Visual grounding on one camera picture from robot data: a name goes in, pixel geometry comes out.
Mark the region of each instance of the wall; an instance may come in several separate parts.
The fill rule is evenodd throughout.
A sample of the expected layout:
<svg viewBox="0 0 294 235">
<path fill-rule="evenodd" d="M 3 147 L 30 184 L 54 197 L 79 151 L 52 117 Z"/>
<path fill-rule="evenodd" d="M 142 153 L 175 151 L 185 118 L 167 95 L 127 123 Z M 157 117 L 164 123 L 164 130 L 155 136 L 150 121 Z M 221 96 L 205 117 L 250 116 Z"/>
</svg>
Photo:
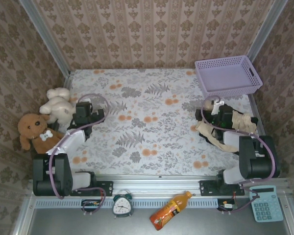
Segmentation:
<svg viewBox="0 0 294 235">
<path fill-rule="evenodd" d="M 75 69 L 182 68 L 247 54 L 273 0 L 33 0 Z"/>
<path fill-rule="evenodd" d="M 0 0 L 0 235 L 9 234 L 31 177 L 31 156 L 21 150 L 17 123 L 37 113 L 63 78 L 17 0 Z"/>
<path fill-rule="evenodd" d="M 257 107 L 277 145 L 282 175 L 294 189 L 294 0 L 287 3 L 254 65 L 264 83 L 255 94 Z"/>
</svg>

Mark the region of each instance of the teddy bear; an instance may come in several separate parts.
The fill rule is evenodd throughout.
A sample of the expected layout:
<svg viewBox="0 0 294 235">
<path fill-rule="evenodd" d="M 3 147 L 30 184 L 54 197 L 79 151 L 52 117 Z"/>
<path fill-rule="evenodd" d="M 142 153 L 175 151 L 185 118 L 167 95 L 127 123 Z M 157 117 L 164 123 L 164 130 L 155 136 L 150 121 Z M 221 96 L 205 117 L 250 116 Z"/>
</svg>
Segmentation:
<svg viewBox="0 0 294 235">
<path fill-rule="evenodd" d="M 70 104 L 70 91 L 66 88 L 55 88 L 47 91 L 49 101 L 40 107 L 41 114 L 48 114 L 48 124 L 58 120 L 59 124 L 70 122 L 75 113 L 75 108 Z"/>
<path fill-rule="evenodd" d="M 18 130 L 22 149 L 30 149 L 30 141 L 37 153 L 46 153 L 62 138 L 63 134 L 47 127 L 48 115 L 26 114 L 19 123 Z"/>
</svg>

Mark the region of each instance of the purple plastic basket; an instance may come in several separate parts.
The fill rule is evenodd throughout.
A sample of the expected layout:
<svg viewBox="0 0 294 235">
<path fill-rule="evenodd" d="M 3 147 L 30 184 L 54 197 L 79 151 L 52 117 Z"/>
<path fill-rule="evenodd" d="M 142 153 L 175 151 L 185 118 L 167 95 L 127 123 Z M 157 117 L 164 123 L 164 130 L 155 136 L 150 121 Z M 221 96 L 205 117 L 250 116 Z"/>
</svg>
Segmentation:
<svg viewBox="0 0 294 235">
<path fill-rule="evenodd" d="M 205 98 L 252 94 L 263 85 L 245 55 L 196 61 L 195 68 Z"/>
</svg>

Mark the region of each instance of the calculator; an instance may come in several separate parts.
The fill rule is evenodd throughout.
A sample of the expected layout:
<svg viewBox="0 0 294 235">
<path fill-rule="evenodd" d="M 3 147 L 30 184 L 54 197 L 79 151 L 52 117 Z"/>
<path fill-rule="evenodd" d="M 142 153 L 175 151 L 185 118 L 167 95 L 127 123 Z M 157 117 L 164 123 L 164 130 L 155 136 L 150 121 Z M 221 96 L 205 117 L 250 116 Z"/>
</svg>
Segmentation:
<svg viewBox="0 0 294 235">
<path fill-rule="evenodd" d="M 261 185 L 249 188 L 258 193 L 260 198 L 256 198 L 251 203 L 256 222 L 276 222 L 283 220 L 283 213 L 280 207 L 279 199 L 276 195 L 276 187 L 273 185 Z M 255 193 L 249 193 L 249 199 L 252 200 Z"/>
</svg>

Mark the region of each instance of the white alarm clock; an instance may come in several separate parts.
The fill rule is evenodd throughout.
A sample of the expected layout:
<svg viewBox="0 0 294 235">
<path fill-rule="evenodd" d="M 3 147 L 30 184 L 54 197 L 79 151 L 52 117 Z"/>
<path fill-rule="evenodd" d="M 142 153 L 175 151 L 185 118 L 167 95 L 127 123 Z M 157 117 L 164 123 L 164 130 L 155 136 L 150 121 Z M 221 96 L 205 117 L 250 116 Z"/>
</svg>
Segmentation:
<svg viewBox="0 0 294 235">
<path fill-rule="evenodd" d="M 133 214 L 133 206 L 131 203 L 132 196 L 127 193 L 125 195 L 118 194 L 113 198 L 114 204 L 112 213 L 116 217 L 128 217 Z"/>
</svg>

